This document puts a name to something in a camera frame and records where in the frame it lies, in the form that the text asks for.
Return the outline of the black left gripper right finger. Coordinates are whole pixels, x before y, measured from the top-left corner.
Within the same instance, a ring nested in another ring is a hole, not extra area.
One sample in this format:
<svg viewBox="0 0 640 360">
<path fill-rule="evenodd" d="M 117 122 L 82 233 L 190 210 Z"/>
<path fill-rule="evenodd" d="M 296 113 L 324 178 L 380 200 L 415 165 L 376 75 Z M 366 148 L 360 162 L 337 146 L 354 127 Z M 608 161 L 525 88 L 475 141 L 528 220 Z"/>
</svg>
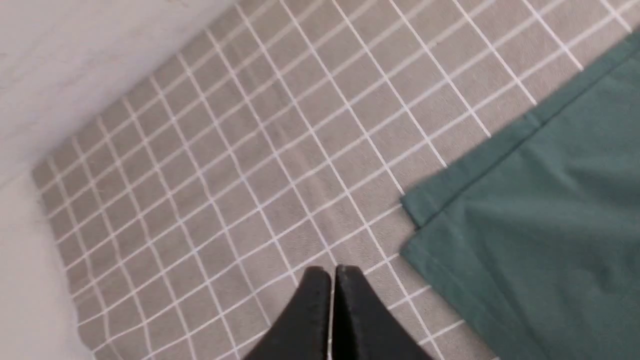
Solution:
<svg viewBox="0 0 640 360">
<path fill-rule="evenodd" d="M 430 360 L 386 308 L 363 271 L 338 265 L 334 274 L 331 357 L 334 360 Z"/>
</svg>

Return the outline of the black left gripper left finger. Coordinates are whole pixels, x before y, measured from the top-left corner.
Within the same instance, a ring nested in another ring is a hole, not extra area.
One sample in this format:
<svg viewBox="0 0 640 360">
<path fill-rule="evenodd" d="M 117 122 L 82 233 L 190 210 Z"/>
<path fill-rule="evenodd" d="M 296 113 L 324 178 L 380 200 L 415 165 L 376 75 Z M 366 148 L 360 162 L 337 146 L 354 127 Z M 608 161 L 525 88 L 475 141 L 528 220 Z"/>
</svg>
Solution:
<svg viewBox="0 0 640 360">
<path fill-rule="evenodd" d="M 325 360 L 329 346 L 332 279 L 308 267 L 290 301 L 246 360 Z"/>
</svg>

